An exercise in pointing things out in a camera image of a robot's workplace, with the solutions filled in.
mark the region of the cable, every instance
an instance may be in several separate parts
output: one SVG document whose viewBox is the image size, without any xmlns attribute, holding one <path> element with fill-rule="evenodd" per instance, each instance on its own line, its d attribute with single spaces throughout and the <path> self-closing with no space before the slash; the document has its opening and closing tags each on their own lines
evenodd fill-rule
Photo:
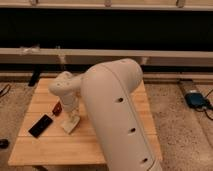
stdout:
<svg viewBox="0 0 213 171">
<path fill-rule="evenodd" d="M 11 89 L 11 85 L 10 84 L 6 84 L 3 89 L 0 90 L 0 98 L 5 96 L 7 93 L 9 93 Z"/>
<path fill-rule="evenodd" d="M 204 113 L 206 114 L 207 118 L 213 121 L 213 118 L 208 114 L 207 110 L 204 110 Z"/>
<path fill-rule="evenodd" d="M 207 93 L 207 95 L 205 96 L 205 98 L 207 98 L 211 93 L 213 92 L 213 89 Z"/>
</svg>

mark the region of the wooden table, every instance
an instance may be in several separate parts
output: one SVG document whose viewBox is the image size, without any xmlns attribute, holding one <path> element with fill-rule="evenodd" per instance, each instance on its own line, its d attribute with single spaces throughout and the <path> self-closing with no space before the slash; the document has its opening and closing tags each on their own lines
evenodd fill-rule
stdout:
<svg viewBox="0 0 213 171">
<path fill-rule="evenodd" d="M 97 143 L 93 127 L 88 120 L 82 100 L 80 100 L 81 122 L 71 135 L 60 127 L 67 114 L 62 112 L 53 124 L 38 138 L 33 138 L 29 128 L 44 113 L 51 115 L 52 108 L 59 100 L 48 92 L 52 79 L 40 79 L 35 94 L 24 117 L 16 143 L 9 158 L 11 166 L 39 165 L 82 165 L 104 164 L 105 159 Z M 134 91 L 132 98 L 148 134 L 148 139 L 159 160 L 162 160 L 153 118 L 150 112 L 144 84 Z"/>
</svg>

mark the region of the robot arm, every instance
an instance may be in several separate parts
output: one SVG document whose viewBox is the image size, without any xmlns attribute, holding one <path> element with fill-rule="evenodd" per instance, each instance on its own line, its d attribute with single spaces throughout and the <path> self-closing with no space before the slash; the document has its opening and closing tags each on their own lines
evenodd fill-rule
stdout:
<svg viewBox="0 0 213 171">
<path fill-rule="evenodd" d="M 101 63 L 79 80 L 109 170 L 160 171 L 130 97 L 142 80 L 140 66 L 130 59 Z"/>
</svg>

